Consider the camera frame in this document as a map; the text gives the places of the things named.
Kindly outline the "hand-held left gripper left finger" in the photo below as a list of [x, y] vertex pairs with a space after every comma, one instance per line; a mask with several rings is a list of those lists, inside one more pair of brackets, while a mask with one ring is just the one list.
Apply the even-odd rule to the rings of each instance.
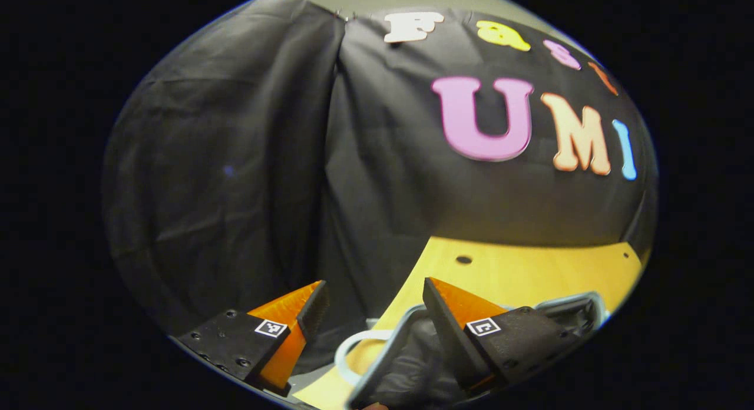
[[175, 340], [251, 388], [286, 397], [294, 368], [328, 306], [328, 284], [318, 280], [253, 310], [223, 310]]

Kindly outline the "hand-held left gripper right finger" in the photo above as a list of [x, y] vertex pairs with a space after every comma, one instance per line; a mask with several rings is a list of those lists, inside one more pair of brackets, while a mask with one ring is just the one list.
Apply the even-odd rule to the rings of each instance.
[[442, 355], [471, 396], [520, 383], [554, 364], [581, 339], [531, 306], [501, 306], [426, 277], [422, 299]]

